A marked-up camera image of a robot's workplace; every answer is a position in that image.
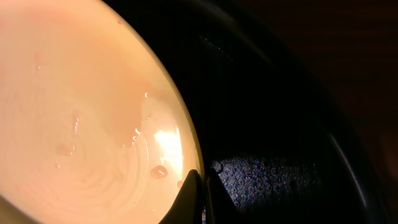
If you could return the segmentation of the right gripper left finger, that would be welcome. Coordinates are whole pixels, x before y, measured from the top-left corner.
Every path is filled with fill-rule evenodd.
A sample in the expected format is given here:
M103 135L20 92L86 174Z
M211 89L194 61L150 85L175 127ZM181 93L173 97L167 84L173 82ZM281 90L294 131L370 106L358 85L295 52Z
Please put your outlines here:
M159 224L200 224L202 216L201 178L192 169L173 202L170 210Z

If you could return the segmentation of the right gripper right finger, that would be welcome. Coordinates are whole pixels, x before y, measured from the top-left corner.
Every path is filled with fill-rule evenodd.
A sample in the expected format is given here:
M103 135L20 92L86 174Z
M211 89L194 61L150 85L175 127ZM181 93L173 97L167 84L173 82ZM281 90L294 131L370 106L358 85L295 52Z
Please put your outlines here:
M244 223L217 172L211 168L205 181L207 224Z

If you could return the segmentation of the yellow plate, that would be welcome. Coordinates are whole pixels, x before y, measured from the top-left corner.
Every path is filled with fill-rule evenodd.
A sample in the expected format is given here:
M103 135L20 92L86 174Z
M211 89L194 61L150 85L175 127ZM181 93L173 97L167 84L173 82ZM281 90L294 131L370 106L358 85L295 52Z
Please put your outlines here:
M117 12L1 2L2 223L159 223L192 169L185 103Z

